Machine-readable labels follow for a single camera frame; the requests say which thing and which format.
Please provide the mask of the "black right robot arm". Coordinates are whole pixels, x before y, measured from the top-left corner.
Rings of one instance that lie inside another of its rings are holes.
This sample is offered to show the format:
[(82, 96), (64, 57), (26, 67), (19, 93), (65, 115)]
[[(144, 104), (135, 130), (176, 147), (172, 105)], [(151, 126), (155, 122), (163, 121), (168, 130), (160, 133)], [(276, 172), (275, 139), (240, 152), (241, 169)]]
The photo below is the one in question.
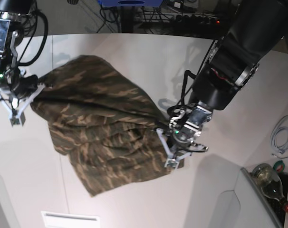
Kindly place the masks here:
[[(22, 62), (16, 48), (25, 36), (34, 36), (39, 18), (44, 24), (42, 42), (36, 55)], [(9, 113), (11, 125), (24, 124), (24, 110), (46, 86), (37, 75), (26, 76), (24, 67), (40, 57), (47, 37), (48, 19), (35, 0), (0, 0), (0, 102)]]

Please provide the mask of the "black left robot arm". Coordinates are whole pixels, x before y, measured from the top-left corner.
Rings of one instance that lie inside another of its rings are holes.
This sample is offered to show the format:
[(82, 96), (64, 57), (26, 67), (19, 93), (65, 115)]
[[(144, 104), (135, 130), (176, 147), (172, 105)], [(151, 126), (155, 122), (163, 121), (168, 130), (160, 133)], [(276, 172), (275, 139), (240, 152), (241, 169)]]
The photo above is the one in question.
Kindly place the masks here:
[(168, 109), (167, 126), (156, 132), (165, 149), (166, 167), (178, 168), (193, 153), (207, 152), (196, 140), (203, 126), (254, 76), (259, 61), (288, 31), (288, 0), (244, 0), (227, 34), (212, 42), (197, 74), (186, 70), (181, 98)]

